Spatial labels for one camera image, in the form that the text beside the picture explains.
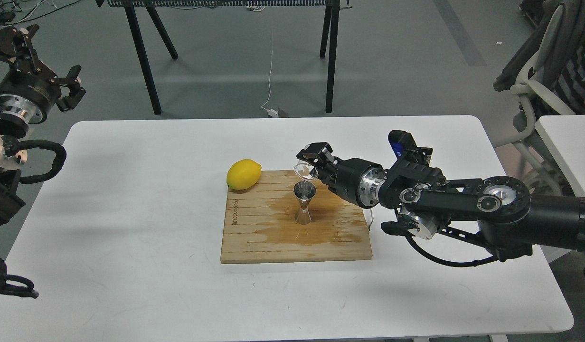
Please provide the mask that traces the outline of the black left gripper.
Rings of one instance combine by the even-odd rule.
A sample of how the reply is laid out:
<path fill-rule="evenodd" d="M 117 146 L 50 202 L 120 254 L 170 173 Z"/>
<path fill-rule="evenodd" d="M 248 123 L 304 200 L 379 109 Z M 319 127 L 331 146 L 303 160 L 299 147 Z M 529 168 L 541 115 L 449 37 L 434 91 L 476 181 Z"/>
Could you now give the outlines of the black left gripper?
<path fill-rule="evenodd" d="M 0 110 L 25 110 L 22 117 L 29 124 L 43 123 L 54 104 L 62 112 L 73 110 L 86 94 L 79 78 L 81 65 L 72 66 L 65 77 L 54 76 L 51 83 L 42 80 L 44 65 L 31 41 L 39 28 L 33 24 L 0 30 L 0 61 L 9 65 L 0 83 Z M 60 96 L 60 87 L 66 87 L 69 93 Z"/>

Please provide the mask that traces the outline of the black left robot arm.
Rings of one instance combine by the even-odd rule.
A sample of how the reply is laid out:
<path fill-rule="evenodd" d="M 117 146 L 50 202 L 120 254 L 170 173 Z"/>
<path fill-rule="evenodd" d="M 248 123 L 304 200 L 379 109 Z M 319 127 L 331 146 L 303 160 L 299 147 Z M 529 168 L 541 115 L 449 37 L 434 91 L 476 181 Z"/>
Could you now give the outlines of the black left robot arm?
<path fill-rule="evenodd" d="M 43 123 L 54 106 L 73 110 L 85 95 L 79 73 L 71 67 L 66 76 L 57 74 L 37 56 L 32 38 L 39 29 L 8 26 L 0 30 L 0 61 L 9 71 L 0 83 L 0 227 L 19 212 L 25 202 L 17 196 L 19 184 L 36 184 L 54 178 L 63 168 L 66 149 L 45 139 L 25 139 L 30 125 Z M 21 167 L 30 149 L 55 153 L 51 169 L 23 177 Z"/>

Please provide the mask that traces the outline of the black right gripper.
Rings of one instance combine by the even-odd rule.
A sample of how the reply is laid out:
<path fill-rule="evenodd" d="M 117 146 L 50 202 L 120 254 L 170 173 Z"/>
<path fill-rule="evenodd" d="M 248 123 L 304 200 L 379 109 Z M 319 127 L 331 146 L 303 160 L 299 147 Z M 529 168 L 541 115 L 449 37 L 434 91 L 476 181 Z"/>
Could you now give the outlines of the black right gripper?
<path fill-rule="evenodd" d="M 359 158 L 341 160 L 332 155 L 327 142 L 306 145 L 305 154 L 295 165 L 295 175 L 300 178 L 321 178 L 330 192 L 363 209 L 378 203 L 378 188 L 386 179 L 386 172 L 379 164 Z"/>

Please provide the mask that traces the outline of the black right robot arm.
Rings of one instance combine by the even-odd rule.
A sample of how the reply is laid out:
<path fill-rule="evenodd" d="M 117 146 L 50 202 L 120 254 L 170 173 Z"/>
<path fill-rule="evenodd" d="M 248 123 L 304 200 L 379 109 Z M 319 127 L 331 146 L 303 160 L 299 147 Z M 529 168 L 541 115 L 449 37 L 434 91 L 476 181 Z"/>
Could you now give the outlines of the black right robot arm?
<path fill-rule="evenodd" d="M 473 267 L 530 256 L 534 245 L 585 253 L 585 197 L 557 197 L 529 192 L 513 177 L 448 180 L 429 165 L 431 148 L 418 147 L 412 134 L 392 130 L 388 142 L 396 156 L 390 169 L 370 161 L 343 160 L 327 142 L 306 145 L 297 158 L 315 168 L 332 193 L 364 209 L 380 204 L 396 212 L 385 221 L 388 235 L 403 236 L 413 249 L 443 266 Z M 483 247 L 490 257 L 470 262 L 437 258 L 415 237 L 436 234 Z"/>

